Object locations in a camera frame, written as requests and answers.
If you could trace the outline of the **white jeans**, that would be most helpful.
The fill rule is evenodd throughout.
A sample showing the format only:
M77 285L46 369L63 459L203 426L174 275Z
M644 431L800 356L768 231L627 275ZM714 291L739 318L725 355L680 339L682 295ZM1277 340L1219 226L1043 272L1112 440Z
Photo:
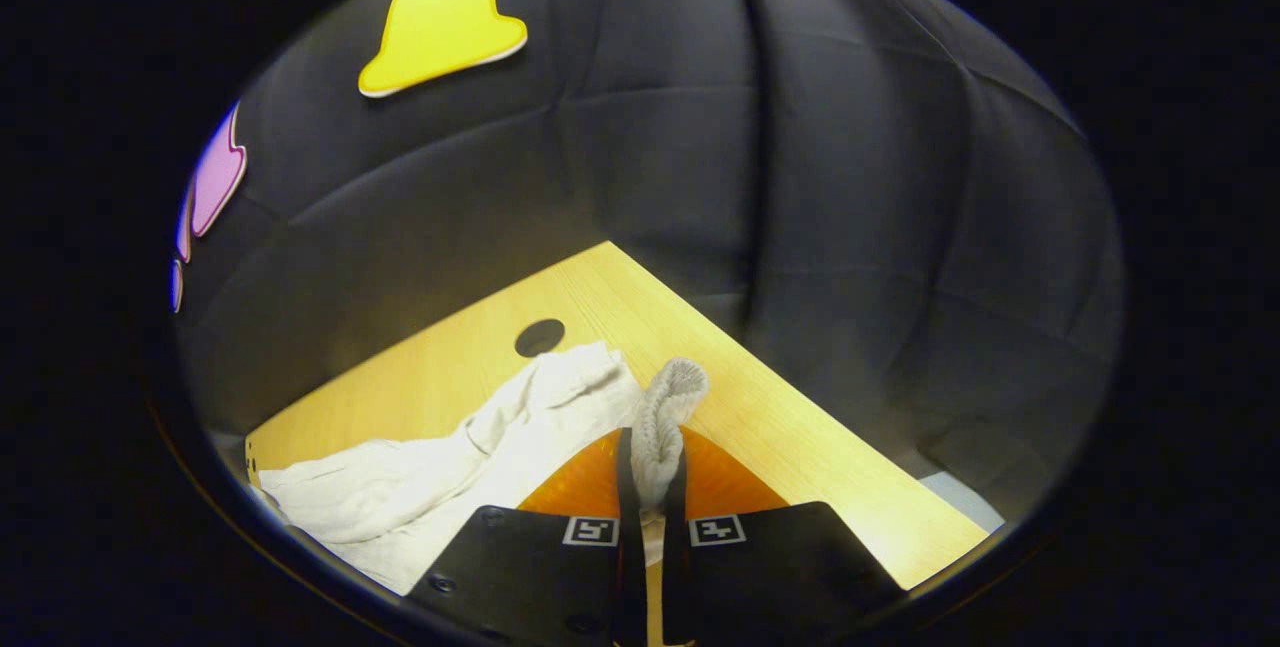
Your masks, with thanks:
M264 470L256 495L285 524L406 594L476 509L517 506L593 441L628 428L653 565L662 559L662 501L684 450L682 427L709 389L694 360L668 360L641 387L621 351L586 343L535 357L447 437L369 439Z

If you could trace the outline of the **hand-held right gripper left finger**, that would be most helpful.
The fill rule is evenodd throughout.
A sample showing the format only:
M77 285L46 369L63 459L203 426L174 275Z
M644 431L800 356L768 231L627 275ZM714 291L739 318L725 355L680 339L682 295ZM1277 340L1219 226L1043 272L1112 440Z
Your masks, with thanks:
M486 647L646 647L631 442L612 430L516 509L477 507L406 601Z

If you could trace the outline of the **black backdrop cloth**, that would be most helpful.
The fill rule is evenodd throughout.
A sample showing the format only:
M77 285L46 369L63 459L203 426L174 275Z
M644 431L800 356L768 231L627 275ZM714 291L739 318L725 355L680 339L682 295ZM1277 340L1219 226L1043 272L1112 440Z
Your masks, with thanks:
M239 99L175 319L246 433L609 240L915 477L1007 521L1073 463L1123 324L1115 210L1042 78L947 0L497 0L515 55L358 91L348 0Z

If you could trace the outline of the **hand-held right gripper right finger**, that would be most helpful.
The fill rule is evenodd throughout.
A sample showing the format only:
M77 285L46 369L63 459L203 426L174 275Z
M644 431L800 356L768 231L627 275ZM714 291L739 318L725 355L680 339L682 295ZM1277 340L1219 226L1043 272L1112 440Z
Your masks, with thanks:
M905 598L828 504L791 504L705 436L680 434L666 496L667 644L836 647Z

